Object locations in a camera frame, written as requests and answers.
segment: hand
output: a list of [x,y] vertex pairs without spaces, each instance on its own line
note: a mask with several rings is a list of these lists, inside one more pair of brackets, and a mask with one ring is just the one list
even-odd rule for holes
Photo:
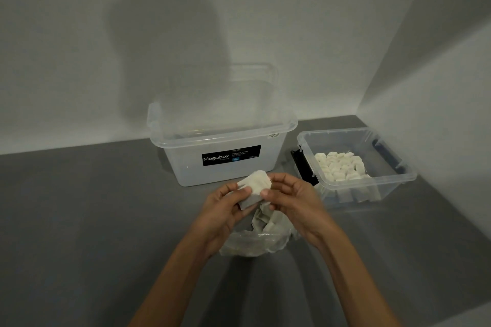
[[296,230],[319,249],[322,237],[340,230],[326,212],[314,187],[287,173],[269,173],[271,190],[263,189],[261,197],[272,203],[270,208],[286,214]]
[[205,243],[205,260],[217,253],[232,232],[234,225],[257,208],[257,204],[241,211],[237,203],[252,192],[250,187],[238,190],[237,184],[228,183],[212,192],[205,200],[201,213],[189,232]]

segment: forearm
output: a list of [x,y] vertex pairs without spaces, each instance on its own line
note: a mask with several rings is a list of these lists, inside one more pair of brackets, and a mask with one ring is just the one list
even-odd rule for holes
[[400,327],[346,234],[337,226],[322,234],[320,252],[350,327]]
[[183,237],[129,326],[179,326],[206,262],[204,252],[199,237]]

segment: person's right hand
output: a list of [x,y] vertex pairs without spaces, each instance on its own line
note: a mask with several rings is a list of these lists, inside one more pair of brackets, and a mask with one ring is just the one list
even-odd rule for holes
[[271,189],[263,189],[261,197],[271,203],[271,209],[285,213],[310,244],[319,248],[325,235],[339,229],[310,183],[287,173],[268,173],[268,176]]

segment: gray wall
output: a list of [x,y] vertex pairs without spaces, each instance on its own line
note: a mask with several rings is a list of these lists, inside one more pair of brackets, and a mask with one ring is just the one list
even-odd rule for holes
[[357,115],[491,237],[491,0],[414,0]]
[[148,136],[170,64],[269,62],[352,114],[412,0],[0,0],[0,153]]

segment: person's left hand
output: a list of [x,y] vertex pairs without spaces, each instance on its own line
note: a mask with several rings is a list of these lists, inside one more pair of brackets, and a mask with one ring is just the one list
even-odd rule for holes
[[257,208],[257,204],[241,211],[237,203],[252,192],[250,187],[238,190],[235,182],[219,187],[208,195],[201,213],[191,225],[190,234],[204,241],[205,260],[217,253],[232,232],[234,225]]

